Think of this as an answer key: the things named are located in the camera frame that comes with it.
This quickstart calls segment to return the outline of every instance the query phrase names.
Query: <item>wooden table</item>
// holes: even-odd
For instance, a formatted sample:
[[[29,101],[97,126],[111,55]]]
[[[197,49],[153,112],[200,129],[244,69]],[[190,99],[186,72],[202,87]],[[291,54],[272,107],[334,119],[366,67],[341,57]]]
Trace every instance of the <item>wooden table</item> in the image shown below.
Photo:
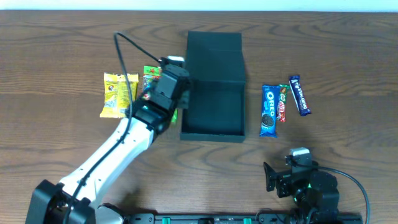
[[[180,121],[140,155],[104,199],[127,212],[289,210],[266,192],[262,162],[308,147],[323,166],[368,191],[371,223],[398,218],[398,14],[317,12],[0,12],[0,223],[22,223],[43,179],[57,183],[84,162],[119,121],[101,119],[103,73],[120,73],[113,32],[154,55],[185,55],[189,30],[241,32],[247,66],[243,144],[180,141]],[[130,72],[150,58],[123,43]],[[313,114],[291,94],[279,137],[260,138],[261,85],[302,75]],[[357,186],[338,176],[339,209],[361,212]]]

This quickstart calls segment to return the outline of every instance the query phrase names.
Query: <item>black box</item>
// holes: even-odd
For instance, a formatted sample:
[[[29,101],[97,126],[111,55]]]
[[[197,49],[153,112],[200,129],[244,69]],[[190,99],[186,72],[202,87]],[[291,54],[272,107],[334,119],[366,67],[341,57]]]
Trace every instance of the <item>black box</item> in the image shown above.
[[[246,76],[241,34],[190,31],[186,69],[193,86],[180,139],[243,142]]]

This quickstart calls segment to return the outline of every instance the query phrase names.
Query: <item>snack package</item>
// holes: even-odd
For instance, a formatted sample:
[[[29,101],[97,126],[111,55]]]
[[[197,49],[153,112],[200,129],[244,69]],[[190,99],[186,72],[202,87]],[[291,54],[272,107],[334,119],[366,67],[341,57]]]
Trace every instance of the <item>snack package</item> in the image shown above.
[[[293,97],[296,101],[296,106],[300,115],[305,116],[307,114],[310,114],[310,108],[308,107],[303,90],[301,89],[300,75],[293,75],[289,77],[289,84],[292,89]]]
[[[277,138],[276,135],[276,116],[278,113],[280,86],[262,86],[262,113],[261,113],[261,132],[260,137],[270,136]]]
[[[159,67],[152,67],[152,66],[144,66],[144,76],[143,76],[143,83],[142,89],[145,90],[149,87],[149,84],[152,82],[153,79],[159,79],[160,74],[162,73],[162,69]],[[178,110],[174,111],[172,116],[172,123],[175,124],[177,122],[177,114]]]
[[[136,99],[138,74],[128,74],[132,99]],[[100,118],[124,118],[130,107],[129,92],[124,75],[104,73],[105,105]]]
[[[276,119],[281,122],[286,121],[286,96],[290,86],[286,84],[279,84],[279,103],[278,103],[278,116]]]

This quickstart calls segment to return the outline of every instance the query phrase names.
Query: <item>blue oreo package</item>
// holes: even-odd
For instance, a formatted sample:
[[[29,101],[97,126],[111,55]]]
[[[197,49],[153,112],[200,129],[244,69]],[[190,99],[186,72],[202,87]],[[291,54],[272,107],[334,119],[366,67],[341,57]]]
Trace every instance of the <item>blue oreo package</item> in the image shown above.
[[[280,86],[262,86],[262,113],[261,113],[261,132],[260,137],[270,136],[277,138],[276,135],[276,116],[278,114]]]
[[[296,102],[296,106],[300,115],[305,116],[307,114],[310,114],[311,110],[308,107],[303,90],[301,89],[300,75],[293,75],[289,77],[289,84],[290,88],[292,89],[294,101]]]

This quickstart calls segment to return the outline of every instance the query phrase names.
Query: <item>light blue background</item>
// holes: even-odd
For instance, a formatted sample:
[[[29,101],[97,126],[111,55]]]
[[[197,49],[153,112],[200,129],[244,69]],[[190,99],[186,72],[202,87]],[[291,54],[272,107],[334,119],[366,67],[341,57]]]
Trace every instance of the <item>light blue background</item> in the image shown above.
[[[0,0],[0,9],[398,12],[398,0]]]

